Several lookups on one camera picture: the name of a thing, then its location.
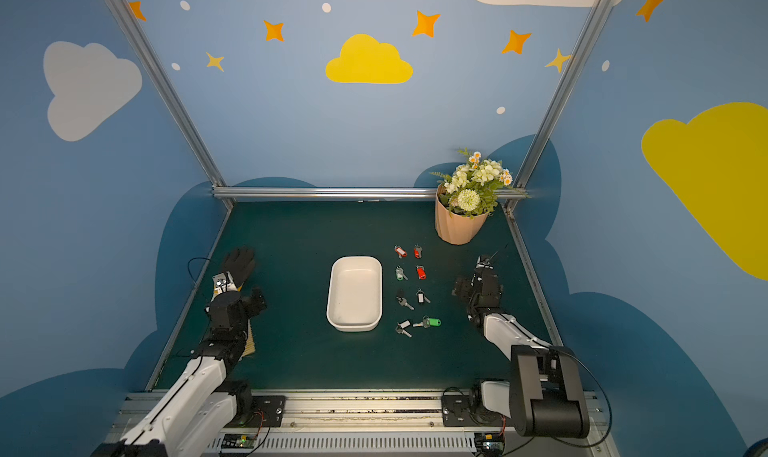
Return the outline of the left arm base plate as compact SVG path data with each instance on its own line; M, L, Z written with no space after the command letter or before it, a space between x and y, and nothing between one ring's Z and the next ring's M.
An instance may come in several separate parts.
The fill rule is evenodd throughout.
M287 398L284 395L253 395L250 406L238 410L226 428L274 428L282 425Z

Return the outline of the light green tag key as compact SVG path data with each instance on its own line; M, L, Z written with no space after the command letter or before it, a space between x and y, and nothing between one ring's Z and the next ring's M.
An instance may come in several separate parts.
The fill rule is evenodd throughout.
M405 280L408 279L408 277L406 276L406 274L404 272L404 269L401 268L401 267L397 267L395 269L395 274L396 274L396 278L397 278L398 281L405 281Z

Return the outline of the black tag key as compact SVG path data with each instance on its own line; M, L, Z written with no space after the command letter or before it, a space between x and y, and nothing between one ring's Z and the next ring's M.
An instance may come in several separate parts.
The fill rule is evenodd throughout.
M426 296L425 292L421 289L417 291L417 301L420 305L429 304L430 300Z
M395 331L399 335L404 335L408 338L411 338L412 335L407 331L407 328L409 328L410 326L411 326L411 322L409 320L405 320L396 325Z

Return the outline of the bright green tag key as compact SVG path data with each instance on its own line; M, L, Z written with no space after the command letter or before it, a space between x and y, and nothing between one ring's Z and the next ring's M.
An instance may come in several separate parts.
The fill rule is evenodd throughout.
M440 327L441 325L442 322L440 319L427 316L423 317L421 321L413 324L413 326L417 328Z

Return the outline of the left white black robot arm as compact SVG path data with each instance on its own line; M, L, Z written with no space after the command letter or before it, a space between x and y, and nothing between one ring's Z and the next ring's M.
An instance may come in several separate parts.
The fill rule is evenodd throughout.
M229 374L250 337L250 320L267 308L255 287L244 296L223 292L207 307L209 329L185 370L161 400L115 443L94 456L200 456L228 425L253 419L250 384Z

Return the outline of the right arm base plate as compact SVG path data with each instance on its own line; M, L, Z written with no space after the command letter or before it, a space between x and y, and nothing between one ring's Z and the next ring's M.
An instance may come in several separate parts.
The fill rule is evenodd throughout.
M441 396L440 412L444 427L512 426L509 417L485 408L479 399L471 395L458 392L449 392Z

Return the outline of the white oval storage box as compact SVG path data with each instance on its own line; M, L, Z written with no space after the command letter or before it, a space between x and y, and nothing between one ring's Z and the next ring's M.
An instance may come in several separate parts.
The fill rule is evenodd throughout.
M326 318L340 332L369 332L383 314L382 265L371 256L347 256L331 268Z

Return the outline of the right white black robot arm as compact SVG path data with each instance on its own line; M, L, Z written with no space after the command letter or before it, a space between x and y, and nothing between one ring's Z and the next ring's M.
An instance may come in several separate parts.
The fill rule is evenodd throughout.
M505 380L485 380L474 389L476 409L503 416L523 437L545 437L575 447L591 431L581 381L584 368L573 352L527 330L501 306L503 286L492 264L479 261L460 277L453 295L466 304L469 322L509 361Z

